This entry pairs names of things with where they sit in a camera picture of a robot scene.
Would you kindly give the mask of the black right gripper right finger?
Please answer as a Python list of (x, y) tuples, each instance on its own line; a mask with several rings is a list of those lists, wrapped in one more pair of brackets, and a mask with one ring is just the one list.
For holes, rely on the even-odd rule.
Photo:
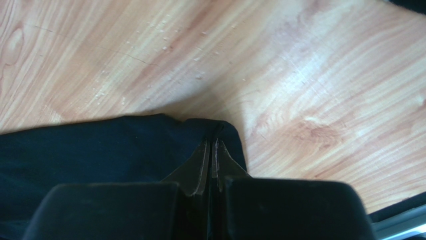
[(217, 140), (211, 159), (214, 240), (374, 240), (364, 205), (337, 181), (251, 177)]

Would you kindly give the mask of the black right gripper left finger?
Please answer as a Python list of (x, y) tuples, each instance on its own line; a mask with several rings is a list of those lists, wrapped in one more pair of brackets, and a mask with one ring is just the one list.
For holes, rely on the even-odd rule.
[(210, 143), (159, 182), (60, 184), (42, 200), (26, 240), (174, 240), (203, 236)]

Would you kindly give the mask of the black t shirt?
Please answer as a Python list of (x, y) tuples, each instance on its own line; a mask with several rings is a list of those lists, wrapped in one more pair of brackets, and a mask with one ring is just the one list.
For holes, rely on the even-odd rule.
[(158, 182), (205, 139), (222, 140), (230, 156), (247, 167), (238, 131), (222, 120), (125, 115), (2, 134), (0, 237), (20, 240), (56, 185)]

